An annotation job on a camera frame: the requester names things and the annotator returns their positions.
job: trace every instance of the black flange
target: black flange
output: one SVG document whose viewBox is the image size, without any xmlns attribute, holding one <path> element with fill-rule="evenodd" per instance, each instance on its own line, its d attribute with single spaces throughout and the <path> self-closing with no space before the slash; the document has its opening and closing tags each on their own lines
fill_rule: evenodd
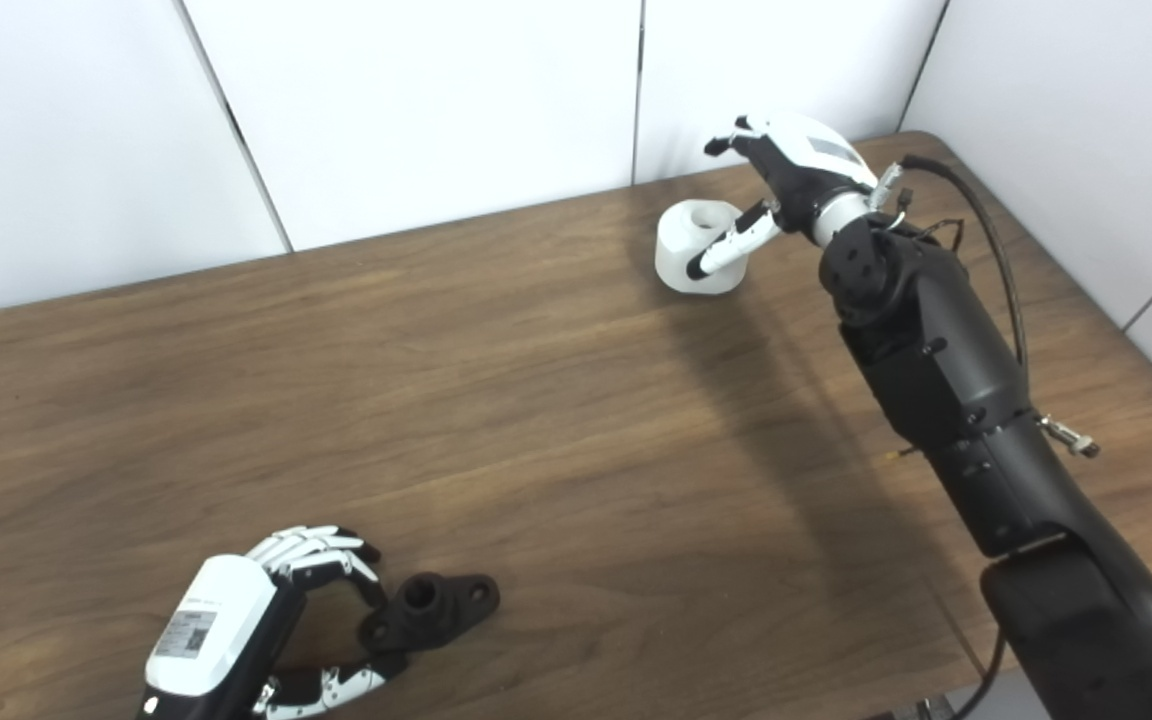
<svg viewBox="0 0 1152 720">
<path fill-rule="evenodd" d="M 372 655 L 442 647 L 486 620 L 500 606 L 500 591 L 488 575 L 445 578 L 419 573 L 393 600 L 358 626 L 358 642 Z"/>
</svg>

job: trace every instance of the black cable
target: black cable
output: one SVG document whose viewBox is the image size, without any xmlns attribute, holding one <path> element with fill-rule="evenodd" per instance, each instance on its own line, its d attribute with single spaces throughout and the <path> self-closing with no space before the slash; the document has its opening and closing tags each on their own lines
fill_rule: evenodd
<svg viewBox="0 0 1152 720">
<path fill-rule="evenodd" d="M 984 232 L 984 237 L 990 243 L 990 251 L 993 252 L 993 259 L 998 264 L 998 274 L 1002 278 L 1002 291 L 1005 291 L 1007 297 L 1007 314 L 1011 317 L 1011 346 L 1014 346 L 1016 351 L 1016 363 L 1020 364 L 1021 372 L 1029 374 L 1029 346 L 1025 342 L 1025 324 L 1020 316 L 1020 296 L 1016 293 L 1016 281 L 1011 276 L 1011 262 L 1007 259 L 1007 251 L 1002 247 L 1002 241 L 998 237 L 998 230 L 993 225 L 993 220 L 990 219 L 990 214 L 986 213 L 983 202 L 980 202 L 975 190 L 972 190 L 972 187 L 945 162 L 932 160 L 931 158 L 922 158 L 922 156 L 905 156 L 905 159 L 901 160 L 900 164 L 907 170 L 923 170 L 932 173 L 933 176 L 947 179 L 963 195 L 964 200 L 968 200 L 968 205 L 972 206 L 975 217 L 980 220 L 980 229 Z M 961 233 L 963 233 L 963 225 L 960 223 L 958 234 L 954 240 L 955 252 L 958 250 L 958 243 L 963 241 Z M 960 707 L 950 717 L 950 720 L 963 720 L 964 717 L 972 714 L 972 711 L 980 705 L 984 696 L 993 687 L 998 670 L 1002 667 L 1002 655 L 1005 655 L 1006 647 L 1007 642 L 1002 635 L 1002 628 L 1000 628 L 998 629 L 995 643 L 993 643 L 993 655 L 990 657 L 990 666 L 986 667 L 984 675 L 980 676 L 979 687 L 975 689 L 972 697 L 969 697 L 968 702 L 963 703 L 963 707 Z"/>
<path fill-rule="evenodd" d="M 990 657 L 990 666 L 984 670 L 984 675 L 980 675 L 980 687 L 977 688 L 977 692 L 972 694 L 972 697 L 968 698 L 968 702 L 963 703 L 963 707 L 960 707 L 954 715 L 950 715 L 950 720 L 963 720 L 964 717 L 972 714 L 975 706 L 980 705 L 984 700 L 984 696 L 993 687 L 993 680 L 998 676 L 998 669 L 1002 667 L 1002 651 L 1007 647 L 1007 642 L 1002 637 L 1002 629 L 998 629 L 998 639 L 993 641 L 993 655 Z"/>
<path fill-rule="evenodd" d="M 962 177 L 957 176 L 948 165 L 940 160 L 923 158 L 923 156 L 905 156 L 900 161 L 901 167 L 907 170 L 923 170 L 932 173 L 933 176 L 947 179 L 963 195 L 968 205 L 972 206 L 975 217 L 980 220 L 980 229 L 984 237 L 990 243 L 990 250 L 998 264 L 998 274 L 1002 278 L 1002 291 L 1007 296 L 1007 313 L 1011 316 L 1011 346 L 1016 351 L 1016 363 L 1020 363 L 1025 373 L 1029 373 L 1029 347 L 1025 344 L 1025 324 L 1020 318 L 1020 297 L 1016 295 L 1016 281 L 1011 278 L 1011 264 L 1007 260 L 1007 251 L 1002 247 L 1002 241 L 998 240 L 998 230 L 993 227 L 993 220 L 984 210 L 984 204 Z"/>
</svg>

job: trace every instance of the barcode sticker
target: barcode sticker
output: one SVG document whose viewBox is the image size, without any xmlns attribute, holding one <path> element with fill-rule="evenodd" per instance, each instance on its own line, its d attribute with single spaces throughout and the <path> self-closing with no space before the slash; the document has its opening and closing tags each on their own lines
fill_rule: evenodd
<svg viewBox="0 0 1152 720">
<path fill-rule="evenodd" d="M 214 612 L 179 611 L 162 630 L 162 637 L 154 646 L 154 655 L 195 659 L 215 620 Z"/>
</svg>

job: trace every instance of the wooden table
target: wooden table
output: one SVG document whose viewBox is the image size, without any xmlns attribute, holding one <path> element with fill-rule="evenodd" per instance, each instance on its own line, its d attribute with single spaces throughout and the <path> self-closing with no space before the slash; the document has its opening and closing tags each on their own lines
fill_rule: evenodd
<svg viewBox="0 0 1152 720">
<path fill-rule="evenodd" d="M 915 222 L 968 215 L 908 177 Z M 732 168 L 0 311 L 0 720 L 131 717 L 200 561 L 297 523 L 359 530 L 391 588 L 503 592 L 335 717 L 847 720 L 972 682 L 984 562 L 923 462 L 882 460 L 818 251 L 781 238 L 715 300 L 654 278 L 673 202 L 760 194 Z M 1070 465 L 1152 566 L 1152 366 L 992 209 L 1036 397 L 1105 446 Z M 319 593 L 288 660 L 353 659 L 361 616 Z"/>
</svg>

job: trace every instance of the robotic hand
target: robotic hand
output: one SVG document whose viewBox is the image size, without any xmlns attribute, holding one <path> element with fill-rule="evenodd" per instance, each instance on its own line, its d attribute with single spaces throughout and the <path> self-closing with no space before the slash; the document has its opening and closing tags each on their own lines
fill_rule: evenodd
<svg viewBox="0 0 1152 720">
<path fill-rule="evenodd" d="M 313 717 L 374 691 L 407 667 L 401 652 L 338 667 L 271 675 L 306 592 L 347 579 L 385 606 L 369 562 L 380 551 L 334 525 L 279 530 L 247 555 L 198 570 L 145 666 L 141 720 L 282 720 Z"/>
<path fill-rule="evenodd" d="M 750 255 L 780 232 L 832 237 L 873 209 L 872 202 L 895 179 L 874 179 L 846 138 L 824 123 L 797 114 L 773 119 L 741 115 L 736 131 L 715 137 L 705 154 L 735 150 L 767 182 L 772 200 L 759 200 L 728 232 L 687 264 L 687 276 L 699 281 L 742 255 Z"/>
</svg>

